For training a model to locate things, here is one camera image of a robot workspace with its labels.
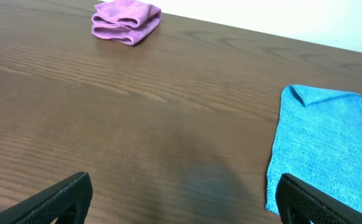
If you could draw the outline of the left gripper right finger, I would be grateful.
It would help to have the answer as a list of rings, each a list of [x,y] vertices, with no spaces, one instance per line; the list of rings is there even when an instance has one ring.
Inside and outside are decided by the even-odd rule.
[[[362,213],[291,174],[282,174],[276,204],[283,224],[362,224]]]

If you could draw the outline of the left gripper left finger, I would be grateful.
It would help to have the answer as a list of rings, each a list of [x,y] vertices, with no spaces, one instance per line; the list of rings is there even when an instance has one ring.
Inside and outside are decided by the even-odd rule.
[[[0,212],[0,224],[84,224],[92,196],[89,174],[77,172]]]

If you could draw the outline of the blue microfiber cloth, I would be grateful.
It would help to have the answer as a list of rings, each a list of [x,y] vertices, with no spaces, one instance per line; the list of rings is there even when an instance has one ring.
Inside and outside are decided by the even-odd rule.
[[[265,208],[278,213],[276,188],[290,173],[362,213],[362,96],[289,85],[267,168]]]

